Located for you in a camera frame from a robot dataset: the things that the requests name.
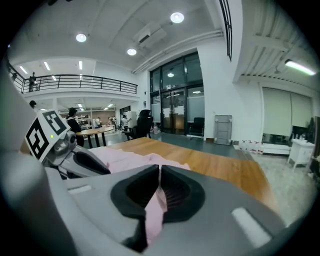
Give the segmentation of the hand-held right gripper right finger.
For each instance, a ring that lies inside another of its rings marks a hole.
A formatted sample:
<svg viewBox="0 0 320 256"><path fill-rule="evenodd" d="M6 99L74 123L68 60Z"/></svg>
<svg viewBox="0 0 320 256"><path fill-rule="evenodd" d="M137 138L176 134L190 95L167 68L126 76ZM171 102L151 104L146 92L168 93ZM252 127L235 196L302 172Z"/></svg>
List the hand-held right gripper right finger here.
<svg viewBox="0 0 320 256"><path fill-rule="evenodd" d="M284 228L272 209L232 183L163 165L167 211L152 256L247 256Z"/></svg>

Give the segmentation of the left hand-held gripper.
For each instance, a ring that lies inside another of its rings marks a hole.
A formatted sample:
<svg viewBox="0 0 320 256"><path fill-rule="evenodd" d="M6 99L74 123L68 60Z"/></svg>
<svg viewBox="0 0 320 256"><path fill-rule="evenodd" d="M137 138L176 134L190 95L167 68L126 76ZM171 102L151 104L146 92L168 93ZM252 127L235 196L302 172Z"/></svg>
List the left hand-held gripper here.
<svg viewBox="0 0 320 256"><path fill-rule="evenodd" d="M63 178L109 175L111 171L96 155L75 147L75 133L70 129L55 110L37 111L25 136L30 154Z"/></svg>

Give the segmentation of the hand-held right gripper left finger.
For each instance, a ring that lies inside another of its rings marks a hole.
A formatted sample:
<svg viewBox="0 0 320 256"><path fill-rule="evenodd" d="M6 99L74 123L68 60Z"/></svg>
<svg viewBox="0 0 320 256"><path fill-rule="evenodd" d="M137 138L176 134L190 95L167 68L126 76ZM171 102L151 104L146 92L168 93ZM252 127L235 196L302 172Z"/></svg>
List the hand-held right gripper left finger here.
<svg viewBox="0 0 320 256"><path fill-rule="evenodd" d="M75 253L142 253L147 248L145 206L158 187L158 165L69 180L53 168L45 172Z"/></svg>

